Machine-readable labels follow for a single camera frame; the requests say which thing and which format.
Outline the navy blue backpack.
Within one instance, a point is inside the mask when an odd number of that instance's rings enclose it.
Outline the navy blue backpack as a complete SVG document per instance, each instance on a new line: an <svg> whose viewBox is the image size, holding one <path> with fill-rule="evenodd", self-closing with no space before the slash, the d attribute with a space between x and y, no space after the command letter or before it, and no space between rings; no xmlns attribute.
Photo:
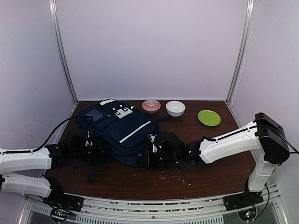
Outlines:
<svg viewBox="0 0 299 224"><path fill-rule="evenodd" d="M141 168L138 154L152 152L148 134L158 134L159 124L169 120L170 117L152 120L132 105L106 99L81 110L75 126L93 133L102 147L110 150L107 162L115 159Z"/></svg>

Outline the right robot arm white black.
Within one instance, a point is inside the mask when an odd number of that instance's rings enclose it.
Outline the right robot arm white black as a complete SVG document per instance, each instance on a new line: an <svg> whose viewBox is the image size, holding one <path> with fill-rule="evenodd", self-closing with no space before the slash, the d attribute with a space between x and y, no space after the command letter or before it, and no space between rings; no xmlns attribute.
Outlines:
<svg viewBox="0 0 299 224"><path fill-rule="evenodd" d="M262 112L237 130L213 138L203 137L188 145L173 132L151 134L149 141L149 149L138 155L143 167L179 164L193 168L246 151L262 150L262 157L248 178L246 191L239 197L244 206L257 199L257 193L262 191L276 167L290 157L283 127Z"/></svg>

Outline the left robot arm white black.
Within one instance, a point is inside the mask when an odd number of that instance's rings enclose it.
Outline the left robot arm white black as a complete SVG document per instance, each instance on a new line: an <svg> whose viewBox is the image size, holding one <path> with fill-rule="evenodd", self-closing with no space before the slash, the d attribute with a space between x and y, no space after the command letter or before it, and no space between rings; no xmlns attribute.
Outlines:
<svg viewBox="0 0 299 224"><path fill-rule="evenodd" d="M0 151L0 191L34 195L50 200L57 207L67 203L67 196L56 178L19 174L28 170L54 170L69 167L77 161L94 164L106 151L93 143L52 144L36 149Z"/></svg>

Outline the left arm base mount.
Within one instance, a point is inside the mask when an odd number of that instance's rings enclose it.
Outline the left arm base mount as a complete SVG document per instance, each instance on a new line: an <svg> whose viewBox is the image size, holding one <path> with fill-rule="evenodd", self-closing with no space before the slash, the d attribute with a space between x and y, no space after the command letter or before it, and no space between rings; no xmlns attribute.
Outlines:
<svg viewBox="0 0 299 224"><path fill-rule="evenodd" d="M55 223L62 223L70 217L75 217L75 212L80 212L83 206L84 199L79 196L68 194L53 194L49 197L41 197L43 203L52 208L50 218Z"/></svg>

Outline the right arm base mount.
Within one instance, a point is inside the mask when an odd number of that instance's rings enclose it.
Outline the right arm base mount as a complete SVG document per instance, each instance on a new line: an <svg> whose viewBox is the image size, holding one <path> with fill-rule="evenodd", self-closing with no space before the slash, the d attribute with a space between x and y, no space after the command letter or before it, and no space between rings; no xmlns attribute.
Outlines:
<svg viewBox="0 0 299 224"><path fill-rule="evenodd" d="M256 205L263 202L260 193L242 192L225 196L223 202L226 211L237 210L238 217L245 222L253 221L257 217Z"/></svg>

